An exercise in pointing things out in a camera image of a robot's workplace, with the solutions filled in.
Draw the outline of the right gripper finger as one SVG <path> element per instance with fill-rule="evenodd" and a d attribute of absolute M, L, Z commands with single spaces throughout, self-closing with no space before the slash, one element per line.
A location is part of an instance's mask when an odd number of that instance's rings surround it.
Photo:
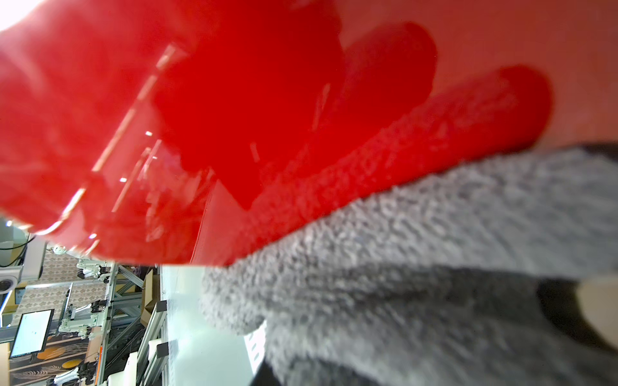
<path fill-rule="evenodd" d="M 579 283 L 566 278 L 545 278 L 536 289 L 540 310 L 558 331 L 585 347 L 603 352 L 617 352 L 607 339 L 584 318 L 576 298 Z"/>

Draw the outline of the grey cleaning cloth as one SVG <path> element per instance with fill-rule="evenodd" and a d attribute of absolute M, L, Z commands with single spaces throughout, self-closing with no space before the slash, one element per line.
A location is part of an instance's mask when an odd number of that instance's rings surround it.
<path fill-rule="evenodd" d="M 349 204 L 205 271 L 211 326 L 267 330 L 276 385 L 614 385 L 617 352 L 543 316 L 545 278 L 577 281 L 617 329 L 617 147 L 463 165 Z"/>

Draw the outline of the red coffee machine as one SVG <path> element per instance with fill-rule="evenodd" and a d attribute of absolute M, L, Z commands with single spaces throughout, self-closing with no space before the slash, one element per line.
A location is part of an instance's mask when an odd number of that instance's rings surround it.
<path fill-rule="evenodd" d="M 1 211 L 231 265 L 350 202 L 617 137 L 614 1 L 43 1 L 1 30 Z"/>

